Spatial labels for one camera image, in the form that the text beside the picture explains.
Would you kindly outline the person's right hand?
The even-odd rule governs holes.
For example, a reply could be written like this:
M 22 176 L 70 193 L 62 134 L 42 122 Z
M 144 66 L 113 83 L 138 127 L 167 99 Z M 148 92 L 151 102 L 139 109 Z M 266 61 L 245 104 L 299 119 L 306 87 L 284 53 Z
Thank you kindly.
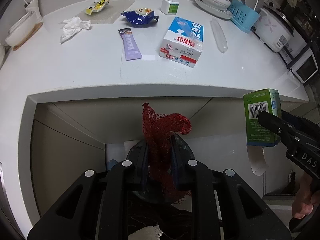
M 302 219 L 313 211 L 313 206 L 319 204 L 319 191 L 310 190 L 312 178 L 304 173 L 300 178 L 300 187 L 292 203 L 292 217 Z

